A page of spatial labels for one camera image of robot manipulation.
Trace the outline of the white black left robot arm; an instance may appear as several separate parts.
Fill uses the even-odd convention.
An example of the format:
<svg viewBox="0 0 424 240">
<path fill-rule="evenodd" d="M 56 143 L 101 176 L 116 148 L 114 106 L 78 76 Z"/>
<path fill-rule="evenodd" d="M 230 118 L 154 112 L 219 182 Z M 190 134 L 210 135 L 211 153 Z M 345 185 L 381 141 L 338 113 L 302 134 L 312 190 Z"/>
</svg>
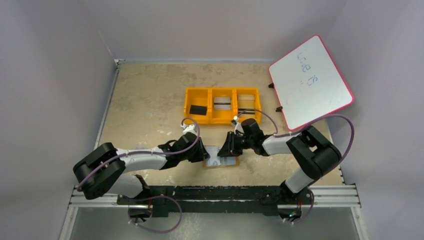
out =
<svg viewBox="0 0 424 240">
<path fill-rule="evenodd" d="M 201 137 L 188 132 L 177 140 L 169 140 L 153 148 L 127 150 L 116 148 L 111 142 L 101 144 L 72 169 L 77 191 L 88 200 L 117 190 L 120 195 L 135 198 L 144 191 L 139 176 L 124 178 L 125 173 L 139 170 L 166 170 L 180 162 L 202 162 L 210 158 Z"/>
</svg>

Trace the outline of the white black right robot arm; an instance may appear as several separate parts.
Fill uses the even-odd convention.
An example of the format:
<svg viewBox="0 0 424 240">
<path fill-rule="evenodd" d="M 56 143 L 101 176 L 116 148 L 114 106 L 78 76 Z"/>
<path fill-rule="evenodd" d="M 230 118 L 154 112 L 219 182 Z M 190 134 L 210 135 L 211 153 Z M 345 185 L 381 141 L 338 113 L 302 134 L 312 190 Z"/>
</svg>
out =
<svg viewBox="0 0 424 240">
<path fill-rule="evenodd" d="M 292 154 L 298 169 L 280 185 L 281 193 L 295 196 L 337 166 L 340 151 L 314 126 L 310 125 L 295 136 L 276 137 L 264 134 L 257 121 L 248 118 L 238 122 L 226 135 L 218 157 L 238 157 L 244 150 L 269 157 Z"/>
</svg>

